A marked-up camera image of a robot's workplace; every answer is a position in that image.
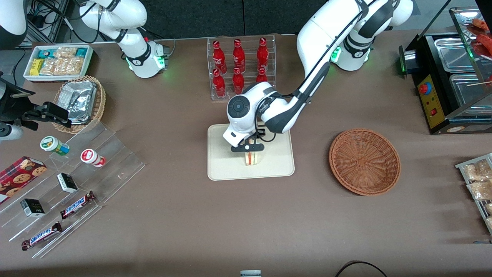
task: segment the red button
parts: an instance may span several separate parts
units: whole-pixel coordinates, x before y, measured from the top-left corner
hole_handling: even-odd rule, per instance
[[[429,87],[426,84],[420,85],[419,92],[425,94],[429,90]]]

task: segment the red soda bottle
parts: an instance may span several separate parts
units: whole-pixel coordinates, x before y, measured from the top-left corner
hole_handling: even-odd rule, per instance
[[[234,40],[234,51],[232,51],[232,57],[234,57],[234,66],[239,68],[241,73],[246,71],[245,51],[241,47],[241,40]]]
[[[268,78],[267,76],[265,75],[265,68],[260,68],[258,70],[258,76],[256,77],[256,82],[259,83],[259,82],[268,82]]]
[[[225,65],[224,51],[220,48],[220,42],[218,42],[218,40],[214,40],[212,45],[214,46],[215,67],[220,71],[220,75],[225,75],[227,72],[227,65]]]
[[[214,79],[212,80],[212,82],[214,83],[215,93],[217,94],[217,97],[224,98],[225,97],[224,78],[220,76],[220,72],[218,69],[214,69],[212,72],[214,74]]]
[[[258,71],[260,68],[264,68],[266,71],[268,68],[268,48],[267,39],[264,37],[260,38],[260,47],[256,51],[256,59],[258,61]]]
[[[243,88],[245,87],[245,79],[241,74],[241,70],[238,67],[234,68],[234,76],[232,76],[232,83],[234,84],[234,93],[243,93]]]

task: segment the yellow control panel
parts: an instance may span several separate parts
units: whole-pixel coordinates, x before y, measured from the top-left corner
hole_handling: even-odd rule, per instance
[[[430,75],[417,86],[417,89],[419,90],[420,101],[422,101],[427,122],[431,128],[434,128],[444,121],[445,116]]]

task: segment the brown wicker basket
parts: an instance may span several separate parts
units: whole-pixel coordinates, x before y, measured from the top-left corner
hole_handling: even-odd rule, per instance
[[[102,87],[101,83],[94,77],[92,76],[83,76],[77,79],[73,79],[68,81],[68,83],[75,83],[75,82],[82,82],[82,81],[91,81],[97,85],[97,92],[94,100],[94,106],[92,108],[92,115],[91,115],[91,121],[89,123],[99,121],[102,118],[102,114],[104,113],[104,105],[106,105],[106,92],[104,91],[104,88]],[[58,102],[58,97],[60,96],[60,91],[62,88],[58,90],[58,93],[55,96],[55,103]],[[85,128],[88,124],[86,125],[72,125],[71,128],[67,128],[63,125],[53,123],[55,128],[64,133],[70,133],[70,134],[77,134],[80,132],[83,128]]]
[[[339,134],[328,156],[338,181],[360,195],[386,193],[400,177],[397,151],[382,135],[368,129],[352,129]]]

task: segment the white jar with red label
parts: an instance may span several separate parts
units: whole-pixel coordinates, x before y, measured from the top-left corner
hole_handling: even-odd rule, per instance
[[[80,154],[80,159],[84,163],[93,165],[97,168],[102,167],[106,163],[106,159],[92,149],[82,151],[82,154]]]

